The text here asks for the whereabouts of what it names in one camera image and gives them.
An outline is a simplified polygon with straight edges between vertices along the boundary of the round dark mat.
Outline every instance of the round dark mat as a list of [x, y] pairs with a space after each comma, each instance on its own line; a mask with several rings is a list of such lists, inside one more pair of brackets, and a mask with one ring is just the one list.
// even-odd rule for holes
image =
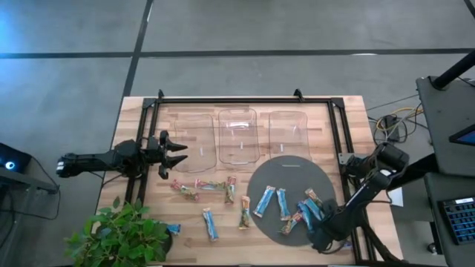
[[279, 156], [262, 164], [252, 175], [247, 187], [247, 195], [251, 198], [252, 219], [266, 236], [281, 245], [310, 244], [304, 221], [297, 224], [287, 236], [279, 233], [286, 221], [281, 221], [276, 192], [272, 195], [262, 218], [253, 214], [268, 185], [275, 187], [275, 190], [279, 188], [286, 190], [287, 207], [293, 215], [297, 211], [298, 201], [307, 198], [305, 190], [308, 188], [313, 188], [323, 201], [335, 198], [333, 185], [327, 174], [307, 159], [298, 156]]

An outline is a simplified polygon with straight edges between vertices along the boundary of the floor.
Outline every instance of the floor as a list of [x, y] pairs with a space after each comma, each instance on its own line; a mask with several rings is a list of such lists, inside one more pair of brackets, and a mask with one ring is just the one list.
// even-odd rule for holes
[[[0, 0], [0, 142], [53, 174], [64, 153], [110, 147], [123, 96], [159, 88], [169, 96], [300, 88], [362, 95], [375, 107], [415, 94], [416, 78], [440, 74], [475, 46], [471, 1]], [[415, 161], [431, 152], [430, 137], [419, 128], [400, 147]], [[14, 266], [71, 264], [63, 238], [94, 212], [101, 182], [90, 174], [56, 181], [59, 217], [24, 219], [17, 238], [28, 249], [16, 250]], [[420, 182], [405, 186], [413, 205], [393, 208], [404, 258], [443, 266], [443, 256], [425, 250], [432, 237], [419, 190]], [[54, 214], [57, 196], [36, 198], [30, 212]]]

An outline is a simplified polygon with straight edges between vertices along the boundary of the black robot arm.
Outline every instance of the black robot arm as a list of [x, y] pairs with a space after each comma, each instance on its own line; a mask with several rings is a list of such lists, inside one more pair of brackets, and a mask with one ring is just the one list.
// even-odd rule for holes
[[378, 145], [366, 158], [352, 156], [343, 168], [344, 175], [364, 181], [345, 205], [337, 206], [335, 200], [323, 203], [325, 217], [322, 221], [315, 222], [315, 230], [309, 233], [312, 247], [322, 253], [330, 247], [333, 240], [345, 240], [354, 228], [362, 227], [384, 260], [399, 261], [368, 225], [363, 210], [393, 179], [405, 172], [408, 162], [409, 156], [389, 143]]
[[168, 151], [187, 149], [185, 145], [170, 141], [167, 131], [160, 133], [160, 139], [151, 137], [147, 148], [140, 148], [134, 140], [126, 140], [103, 154], [65, 154], [58, 160], [56, 173], [60, 177], [73, 177], [84, 171], [118, 171], [133, 178], [143, 173], [147, 165], [161, 163], [159, 175], [168, 179], [167, 168], [173, 168], [187, 156], [167, 156]]

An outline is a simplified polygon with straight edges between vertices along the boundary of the keyboard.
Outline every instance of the keyboard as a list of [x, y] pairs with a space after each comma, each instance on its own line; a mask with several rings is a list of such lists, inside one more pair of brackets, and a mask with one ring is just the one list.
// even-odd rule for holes
[[475, 242], [475, 197], [439, 202], [442, 216], [445, 217], [457, 245]]

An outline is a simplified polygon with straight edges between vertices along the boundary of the plant pot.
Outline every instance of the plant pot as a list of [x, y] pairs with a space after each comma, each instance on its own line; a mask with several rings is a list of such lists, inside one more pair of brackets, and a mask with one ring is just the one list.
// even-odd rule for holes
[[171, 232], [166, 229], [166, 233], [168, 234], [168, 238], [165, 240], [165, 242], [163, 242], [163, 251], [165, 254], [170, 251], [171, 245], [173, 245], [173, 237], [171, 236]]

